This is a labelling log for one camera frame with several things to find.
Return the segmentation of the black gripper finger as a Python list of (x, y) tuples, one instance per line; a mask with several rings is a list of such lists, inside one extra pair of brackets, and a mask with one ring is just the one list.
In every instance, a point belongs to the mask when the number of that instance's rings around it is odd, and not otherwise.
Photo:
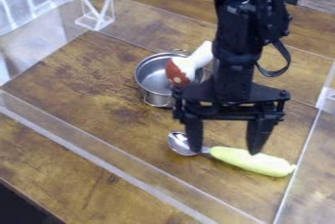
[(186, 113), (182, 122), (186, 126), (190, 150), (198, 153), (202, 147), (202, 120), (196, 114)]
[(277, 120), (275, 118), (263, 117), (248, 122), (247, 144), (252, 156), (260, 153), (276, 124)]

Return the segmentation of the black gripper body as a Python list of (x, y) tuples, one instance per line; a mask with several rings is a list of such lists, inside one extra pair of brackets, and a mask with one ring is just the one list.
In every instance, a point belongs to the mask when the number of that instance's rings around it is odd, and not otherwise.
[(287, 90), (253, 83), (245, 97), (236, 97), (232, 93), (220, 97), (213, 81), (206, 80), (184, 88), (174, 87), (173, 98), (173, 117), (182, 122), (188, 113), (201, 119), (277, 122), (284, 118), (284, 105), (291, 94)]

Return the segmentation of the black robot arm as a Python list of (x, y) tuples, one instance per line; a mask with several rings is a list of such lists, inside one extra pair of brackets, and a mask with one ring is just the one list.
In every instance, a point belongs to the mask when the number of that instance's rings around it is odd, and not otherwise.
[(244, 120), (248, 123), (247, 143), (257, 154), (273, 126), (284, 117), (291, 94), (252, 82), (253, 73), (267, 77), (287, 70), (264, 69), (257, 63), (263, 46), (272, 44), (285, 59), (291, 58), (280, 38), (288, 35), (292, 19), (284, 0), (214, 0), (217, 31), (212, 43), (213, 71), (201, 83), (173, 89), (173, 116), (186, 126), (190, 150), (202, 147), (202, 122)]

